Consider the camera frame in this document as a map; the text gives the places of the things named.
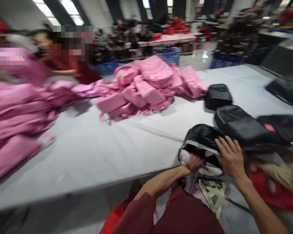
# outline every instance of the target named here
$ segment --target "white table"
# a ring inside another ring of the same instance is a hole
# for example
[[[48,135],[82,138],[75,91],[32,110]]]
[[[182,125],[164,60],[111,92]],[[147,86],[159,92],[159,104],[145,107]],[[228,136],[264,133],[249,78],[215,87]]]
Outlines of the white table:
[[[150,41],[150,42],[138,42],[140,46],[158,46],[163,43],[180,43],[180,42],[191,42],[196,39],[195,36],[191,35],[190,33],[188,34],[183,34],[183,33],[177,33],[174,35],[167,35],[163,34],[161,36],[161,39],[156,40],[156,41]]]
[[[264,89],[272,78],[245,66],[199,71],[209,86],[224,83],[234,104],[253,117],[293,114],[293,107]],[[177,152],[196,124],[213,125],[204,101],[175,97],[162,113],[119,122],[99,121],[92,106],[83,114],[72,107],[50,132],[56,141],[0,184],[0,210],[87,189],[101,189],[179,164]]]

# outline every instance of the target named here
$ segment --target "red sleeve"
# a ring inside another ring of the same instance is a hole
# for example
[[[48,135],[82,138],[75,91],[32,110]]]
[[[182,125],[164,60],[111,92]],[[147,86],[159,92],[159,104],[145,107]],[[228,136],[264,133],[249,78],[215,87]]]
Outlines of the red sleeve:
[[[120,218],[113,234],[151,234],[155,202],[148,193],[133,200]]]

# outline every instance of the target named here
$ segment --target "pile of pink bags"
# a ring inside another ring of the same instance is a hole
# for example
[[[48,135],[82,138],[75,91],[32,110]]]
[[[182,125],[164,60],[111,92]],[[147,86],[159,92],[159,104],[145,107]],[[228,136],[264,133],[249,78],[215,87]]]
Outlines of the pile of pink bags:
[[[157,55],[118,67],[114,79],[113,84],[101,85],[103,90],[95,101],[102,114],[107,113],[111,119],[131,117],[137,110],[138,114],[162,111],[174,95],[201,98],[207,91],[193,67],[180,72],[176,65],[168,66]]]
[[[44,86],[0,81],[0,178],[46,146],[39,135],[73,100],[99,97],[96,106],[113,119],[164,110],[174,95],[200,98],[206,93],[192,67],[180,72],[158,56],[118,67],[114,79],[111,84],[99,80],[77,86],[66,81]]]

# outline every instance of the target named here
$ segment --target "maroon shirt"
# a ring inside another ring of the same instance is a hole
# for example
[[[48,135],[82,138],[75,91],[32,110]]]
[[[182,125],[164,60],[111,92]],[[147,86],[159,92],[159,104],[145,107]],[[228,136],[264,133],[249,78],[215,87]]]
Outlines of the maroon shirt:
[[[155,226],[154,211],[155,201],[144,193],[128,205],[113,234],[224,234],[211,210],[181,186],[171,193],[165,212]]]

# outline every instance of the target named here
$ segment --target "blue plastic crate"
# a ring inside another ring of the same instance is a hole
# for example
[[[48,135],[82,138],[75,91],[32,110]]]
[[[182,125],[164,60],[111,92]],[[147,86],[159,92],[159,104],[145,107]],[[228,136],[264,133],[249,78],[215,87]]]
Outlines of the blue plastic crate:
[[[236,61],[234,58],[225,59],[224,56],[220,56],[218,58],[213,57],[213,61],[211,63],[210,69],[231,67],[231,66],[241,65],[243,63],[244,63],[244,59],[240,59],[239,61]]]
[[[169,66],[172,66],[173,63],[176,65],[179,65],[180,60],[180,49],[178,47],[172,47],[175,49],[174,52],[170,53],[163,53],[163,54],[157,54],[162,60],[164,60]]]
[[[115,69],[118,67],[118,62],[114,59],[107,63],[93,64],[92,67],[100,75],[109,75],[114,73]]]

